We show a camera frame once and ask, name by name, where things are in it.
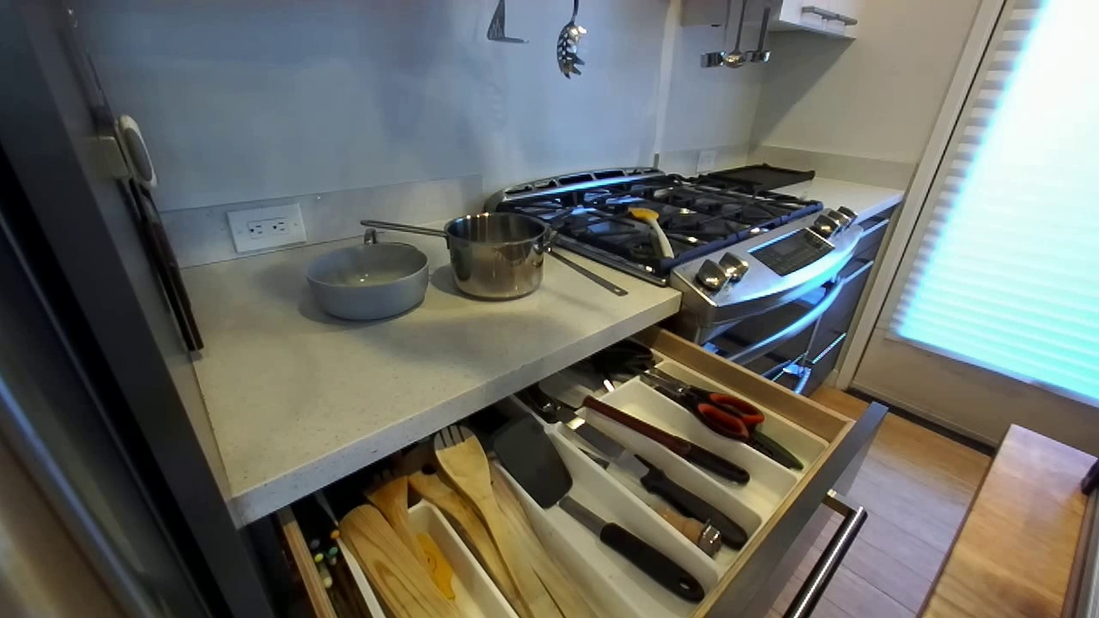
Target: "saucepan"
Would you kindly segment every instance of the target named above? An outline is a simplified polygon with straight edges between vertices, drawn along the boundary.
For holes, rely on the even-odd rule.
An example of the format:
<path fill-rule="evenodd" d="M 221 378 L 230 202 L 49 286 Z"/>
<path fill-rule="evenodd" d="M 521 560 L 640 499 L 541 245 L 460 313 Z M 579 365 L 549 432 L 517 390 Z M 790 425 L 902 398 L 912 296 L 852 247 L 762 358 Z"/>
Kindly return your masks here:
<path fill-rule="evenodd" d="M 541 286 L 549 225 L 517 211 L 470 211 L 444 229 L 393 218 L 359 218 L 366 229 L 446 237 L 455 291 L 470 297 L 521 297 Z"/>

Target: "window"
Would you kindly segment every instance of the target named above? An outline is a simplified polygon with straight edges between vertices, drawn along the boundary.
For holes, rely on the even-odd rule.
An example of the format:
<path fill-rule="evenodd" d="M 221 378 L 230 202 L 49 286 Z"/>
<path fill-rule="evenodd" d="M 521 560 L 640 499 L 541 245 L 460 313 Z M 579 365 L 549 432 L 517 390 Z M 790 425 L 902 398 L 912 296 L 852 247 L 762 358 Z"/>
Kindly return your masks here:
<path fill-rule="evenodd" d="M 893 335 L 1099 401 L 1099 0 L 1020 0 L 941 160 Z"/>

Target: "lower cabinet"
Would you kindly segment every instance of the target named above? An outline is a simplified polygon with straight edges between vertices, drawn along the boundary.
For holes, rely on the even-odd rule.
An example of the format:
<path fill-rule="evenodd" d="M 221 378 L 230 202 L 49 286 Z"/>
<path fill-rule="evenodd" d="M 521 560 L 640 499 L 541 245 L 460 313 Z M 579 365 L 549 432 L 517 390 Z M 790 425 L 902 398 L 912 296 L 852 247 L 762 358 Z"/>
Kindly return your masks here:
<path fill-rule="evenodd" d="M 866 523 L 838 487 L 882 414 L 648 330 L 249 534 L 289 615 L 673 618 L 766 615 L 812 523 L 836 519 L 790 600 L 806 615 Z"/>

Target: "white cabinet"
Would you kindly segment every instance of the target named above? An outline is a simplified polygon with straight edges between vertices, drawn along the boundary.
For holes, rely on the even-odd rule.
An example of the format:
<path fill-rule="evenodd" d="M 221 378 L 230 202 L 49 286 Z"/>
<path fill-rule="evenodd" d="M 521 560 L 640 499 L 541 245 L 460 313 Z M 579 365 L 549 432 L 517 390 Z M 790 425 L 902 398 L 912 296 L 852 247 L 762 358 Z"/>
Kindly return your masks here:
<path fill-rule="evenodd" d="M 784 0 L 771 27 L 855 37 L 860 15 L 861 15 L 861 0 Z"/>

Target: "electrical outlet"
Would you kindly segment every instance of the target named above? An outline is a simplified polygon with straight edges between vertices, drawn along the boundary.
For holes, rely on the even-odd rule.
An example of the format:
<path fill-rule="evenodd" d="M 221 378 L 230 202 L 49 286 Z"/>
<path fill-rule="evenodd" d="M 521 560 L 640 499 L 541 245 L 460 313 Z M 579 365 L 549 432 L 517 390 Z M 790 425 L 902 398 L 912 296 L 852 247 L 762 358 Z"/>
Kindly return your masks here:
<path fill-rule="evenodd" d="M 300 202 L 232 208 L 230 234 L 238 249 L 262 249 L 306 241 Z"/>

